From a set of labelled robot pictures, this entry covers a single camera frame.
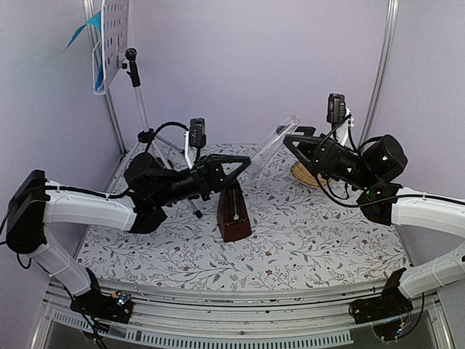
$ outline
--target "floral tablecloth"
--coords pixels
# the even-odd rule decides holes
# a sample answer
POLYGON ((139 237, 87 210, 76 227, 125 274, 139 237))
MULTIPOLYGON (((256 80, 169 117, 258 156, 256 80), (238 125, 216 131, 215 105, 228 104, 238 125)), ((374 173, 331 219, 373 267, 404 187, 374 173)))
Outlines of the floral tablecloth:
MULTIPOLYGON (((204 153, 248 155, 252 145, 210 145, 204 153)), ((162 147, 176 168, 183 157, 162 147)), ((186 201, 149 235, 88 229, 78 261, 98 277, 136 284, 228 291, 302 289, 387 278, 408 264, 393 227, 369 222, 295 180, 296 159, 283 148, 256 182, 241 176, 253 234, 225 243, 217 227, 219 194, 198 219, 186 201)), ((121 177, 115 188, 126 188, 121 177)), ((342 195, 342 186, 333 182, 342 195)), ((355 202, 353 193, 348 203, 355 202)))

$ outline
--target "woven basket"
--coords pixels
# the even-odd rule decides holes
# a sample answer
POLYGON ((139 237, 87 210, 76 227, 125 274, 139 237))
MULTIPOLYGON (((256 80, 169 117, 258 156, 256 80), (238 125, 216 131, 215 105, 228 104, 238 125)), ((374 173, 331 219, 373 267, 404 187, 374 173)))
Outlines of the woven basket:
MULTIPOLYGON (((313 177, 307 169, 304 167, 302 162, 296 162, 291 167, 291 174, 298 180, 300 183, 308 185, 313 188, 319 188, 315 177, 313 177)), ((322 185, 327 185, 328 182, 324 180, 320 175, 318 175, 318 179, 320 180, 322 185)))

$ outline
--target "metal pole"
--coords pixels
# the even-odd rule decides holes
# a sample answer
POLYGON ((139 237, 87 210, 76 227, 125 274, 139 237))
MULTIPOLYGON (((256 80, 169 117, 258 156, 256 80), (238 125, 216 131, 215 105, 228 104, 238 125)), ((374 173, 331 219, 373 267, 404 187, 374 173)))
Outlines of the metal pole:
MULTIPOLYGON (((94 0, 82 0, 82 4, 84 6, 84 17, 87 21, 95 15, 94 0)), ((97 29, 91 25, 87 26, 87 33, 89 35, 89 43, 92 50, 100 40, 100 36, 97 32, 97 29)), ((93 57, 93 59, 96 62, 96 66, 99 67, 100 63, 102 62, 102 54, 100 50, 96 50, 95 52, 97 54, 93 57)), ((102 99, 105 106, 105 111, 107 112, 108 121, 110 122, 111 131, 113 133, 113 137, 115 138, 116 146, 118 147, 120 154, 124 155, 127 152, 126 145, 124 144, 123 134, 119 126, 118 117, 116 116, 115 106, 113 104, 113 98, 111 97, 109 88, 107 88, 106 93, 102 96, 102 99)))
POLYGON ((376 72, 375 84, 371 94, 370 104, 363 125, 362 133, 360 135, 359 145, 365 142, 370 137, 371 129, 378 110, 379 98, 383 88, 384 77, 386 75, 387 62, 389 60, 389 53, 394 39, 395 25, 397 19, 397 9, 399 7, 399 0, 389 0, 387 7, 386 25, 384 26, 384 38, 381 49, 381 57, 379 58, 378 71, 376 72))

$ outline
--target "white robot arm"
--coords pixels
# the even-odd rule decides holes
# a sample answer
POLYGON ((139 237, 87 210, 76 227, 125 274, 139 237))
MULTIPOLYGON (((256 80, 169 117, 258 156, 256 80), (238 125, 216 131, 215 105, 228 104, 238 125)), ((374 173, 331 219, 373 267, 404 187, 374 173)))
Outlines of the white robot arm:
MULTIPOLYGON (((418 195, 400 198, 392 205, 392 223, 414 225, 465 238, 465 206, 450 201, 427 198, 410 188, 401 188, 398 195, 418 195)), ((465 278, 465 242, 453 251, 402 274, 399 291, 405 298, 413 298, 423 292, 447 286, 465 278)))
POLYGON ((132 311, 129 296, 103 295, 93 272, 58 244, 48 224, 72 222, 152 233, 166 219, 163 206, 199 196, 208 200, 212 191, 227 188, 250 164, 247 156, 211 154, 196 160, 190 168, 175 171, 165 169, 148 152, 141 153, 124 172, 129 188, 121 194, 64 186, 34 170, 10 200, 7 246, 18 256, 26 254, 62 282, 75 300, 72 310, 127 323, 132 311), (239 166, 225 174, 222 165, 234 163, 239 166))
MULTIPOLYGON (((327 122, 332 125, 327 135, 286 135, 284 144, 332 201, 360 208, 365 217, 379 224, 415 225, 465 238, 465 201, 391 183, 407 164, 393 136, 374 137, 356 147, 351 135, 352 117, 343 95, 330 95, 327 122), (344 146, 347 138, 352 148, 344 146), (357 204, 346 204, 331 195, 318 175, 361 190, 357 204)), ((357 324, 397 316, 412 310, 411 298, 461 279, 465 279, 465 243, 428 263, 395 271, 380 296, 355 300, 349 311, 357 324)))

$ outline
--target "white wall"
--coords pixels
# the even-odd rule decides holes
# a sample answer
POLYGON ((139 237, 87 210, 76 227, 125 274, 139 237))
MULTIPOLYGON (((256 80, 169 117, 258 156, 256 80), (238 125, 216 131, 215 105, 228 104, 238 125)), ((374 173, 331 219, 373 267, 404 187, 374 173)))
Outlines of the white wall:
MULTIPOLYGON (((465 198, 465 2, 401 1, 372 136, 390 133, 408 157, 403 185, 465 198)), ((400 227, 416 264, 463 240, 400 227)), ((465 283, 440 290, 456 348, 465 348, 465 283)))
MULTIPOLYGON (((32 169, 101 190, 117 164, 102 100, 92 95, 86 33, 60 56, 83 22, 81 1, 0 3, 0 212, 32 169)), ((76 247, 82 228, 60 228, 52 231, 76 247)), ((2 246, 0 280, 0 348, 27 348, 48 278, 35 265, 21 269, 2 246)))
MULTIPOLYGON (((370 0, 133 1, 129 39, 150 123, 204 117, 209 143, 257 143, 292 114, 327 132, 338 92, 360 131, 386 11, 370 0)), ((126 75, 112 93, 134 144, 141 126, 126 75)), ((166 133, 177 143, 181 134, 166 133)))

